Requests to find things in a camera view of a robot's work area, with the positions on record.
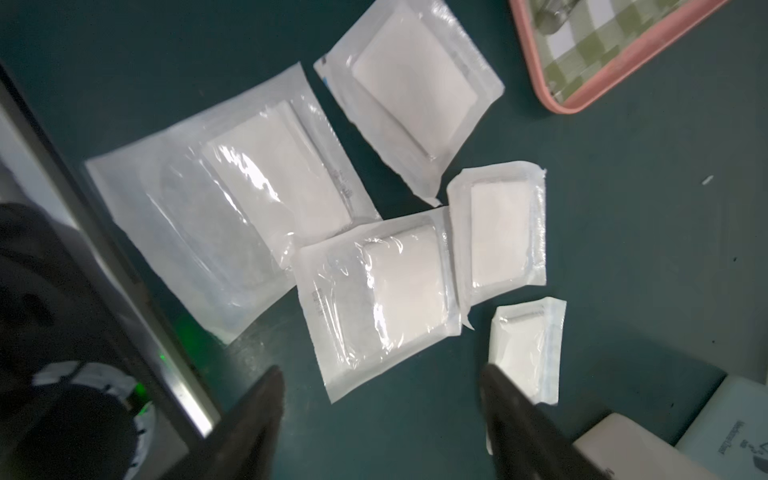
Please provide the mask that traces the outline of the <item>white gauze packet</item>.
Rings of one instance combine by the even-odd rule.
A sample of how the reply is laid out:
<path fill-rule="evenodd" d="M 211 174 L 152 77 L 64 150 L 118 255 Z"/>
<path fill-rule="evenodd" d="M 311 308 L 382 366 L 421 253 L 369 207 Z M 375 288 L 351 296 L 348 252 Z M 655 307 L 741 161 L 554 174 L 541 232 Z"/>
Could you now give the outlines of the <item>white gauze packet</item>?
<path fill-rule="evenodd" d="M 381 160 L 431 206 L 504 85 L 443 1 L 376 1 L 314 69 Z"/>
<path fill-rule="evenodd" d="M 301 248 L 299 301 L 331 402 L 460 335 L 446 207 L 365 224 Z"/>
<path fill-rule="evenodd" d="M 553 297 L 500 306 L 491 320 L 488 362 L 534 405 L 559 402 L 567 302 Z"/>
<path fill-rule="evenodd" d="M 226 345 L 294 287 L 300 248 L 379 219 L 300 65 L 86 169 L 115 224 Z"/>
<path fill-rule="evenodd" d="M 546 170 L 511 161 L 462 170 L 447 187 L 462 324 L 471 308 L 525 286 L 544 286 Z"/>

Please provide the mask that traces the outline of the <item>blue orange first aid kit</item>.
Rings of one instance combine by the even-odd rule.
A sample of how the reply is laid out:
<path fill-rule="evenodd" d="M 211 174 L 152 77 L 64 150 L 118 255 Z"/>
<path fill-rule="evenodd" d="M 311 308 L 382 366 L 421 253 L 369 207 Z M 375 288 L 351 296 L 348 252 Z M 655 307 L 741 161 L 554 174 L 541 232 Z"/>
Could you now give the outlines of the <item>blue orange first aid kit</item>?
<path fill-rule="evenodd" d="M 722 479 L 767 477 L 767 386 L 727 376 L 676 448 Z"/>

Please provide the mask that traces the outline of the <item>white peach first aid kit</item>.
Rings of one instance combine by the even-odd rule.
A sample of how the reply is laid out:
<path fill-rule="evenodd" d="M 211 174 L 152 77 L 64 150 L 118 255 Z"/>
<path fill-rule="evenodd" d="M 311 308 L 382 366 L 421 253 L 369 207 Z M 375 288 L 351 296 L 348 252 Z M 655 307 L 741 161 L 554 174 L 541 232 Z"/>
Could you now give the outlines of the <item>white peach first aid kit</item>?
<path fill-rule="evenodd" d="M 609 414 L 573 445 L 610 479 L 718 479 L 618 413 Z"/>

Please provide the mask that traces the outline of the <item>pink tray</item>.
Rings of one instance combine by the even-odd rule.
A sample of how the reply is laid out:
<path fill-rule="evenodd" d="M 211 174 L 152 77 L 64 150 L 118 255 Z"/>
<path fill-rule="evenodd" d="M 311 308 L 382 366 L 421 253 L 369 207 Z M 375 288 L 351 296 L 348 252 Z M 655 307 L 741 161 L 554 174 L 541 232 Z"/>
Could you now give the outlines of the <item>pink tray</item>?
<path fill-rule="evenodd" d="M 584 110 L 701 24 L 723 1 L 511 1 L 533 90 L 550 112 Z"/>

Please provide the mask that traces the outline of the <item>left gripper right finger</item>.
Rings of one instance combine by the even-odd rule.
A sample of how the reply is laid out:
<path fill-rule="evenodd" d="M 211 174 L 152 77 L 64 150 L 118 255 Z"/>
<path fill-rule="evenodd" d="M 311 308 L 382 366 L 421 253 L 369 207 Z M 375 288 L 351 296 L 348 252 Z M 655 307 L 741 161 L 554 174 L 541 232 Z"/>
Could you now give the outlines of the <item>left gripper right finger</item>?
<path fill-rule="evenodd" d="M 604 479 L 556 426 L 495 365 L 479 378 L 498 479 Z"/>

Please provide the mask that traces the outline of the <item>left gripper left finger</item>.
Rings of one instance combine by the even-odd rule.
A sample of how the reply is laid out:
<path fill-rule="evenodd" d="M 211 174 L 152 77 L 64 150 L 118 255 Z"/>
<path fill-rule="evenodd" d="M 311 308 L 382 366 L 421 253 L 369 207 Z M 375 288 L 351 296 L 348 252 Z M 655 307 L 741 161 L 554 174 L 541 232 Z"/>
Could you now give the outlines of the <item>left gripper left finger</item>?
<path fill-rule="evenodd" d="M 285 382 L 276 365 L 243 395 L 165 479 L 269 479 L 284 412 Z"/>

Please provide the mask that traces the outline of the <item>green checkered cloth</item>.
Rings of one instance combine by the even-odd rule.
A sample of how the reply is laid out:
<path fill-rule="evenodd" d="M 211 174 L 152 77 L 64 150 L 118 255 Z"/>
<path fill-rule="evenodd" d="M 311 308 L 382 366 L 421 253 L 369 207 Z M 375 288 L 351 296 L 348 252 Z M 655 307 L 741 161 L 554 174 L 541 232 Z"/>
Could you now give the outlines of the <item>green checkered cloth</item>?
<path fill-rule="evenodd" d="M 550 94 L 563 103 L 634 40 L 685 3 L 674 0 L 587 0 L 553 35 L 533 23 Z"/>

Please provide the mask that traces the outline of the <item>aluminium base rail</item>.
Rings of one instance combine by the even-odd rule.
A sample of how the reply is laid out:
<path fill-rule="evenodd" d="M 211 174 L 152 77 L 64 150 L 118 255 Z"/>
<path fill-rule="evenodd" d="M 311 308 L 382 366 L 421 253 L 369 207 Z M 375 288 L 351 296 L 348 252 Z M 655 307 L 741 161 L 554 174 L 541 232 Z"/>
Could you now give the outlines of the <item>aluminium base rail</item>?
<path fill-rule="evenodd" d="M 61 242 L 160 387 L 147 387 L 145 376 L 129 370 L 136 380 L 131 405 L 146 418 L 134 420 L 139 427 L 138 454 L 143 460 L 123 479 L 163 476 L 191 448 L 192 434 L 205 439 L 211 431 L 210 415 L 190 384 L 178 349 L 138 299 L 136 285 L 115 256 L 92 213 L 58 164 L 57 153 L 35 120 L 8 75 L 1 78 L 1 203 L 29 205 L 42 212 Z M 102 387 L 109 378 L 107 367 L 86 367 L 91 373 L 78 383 Z"/>

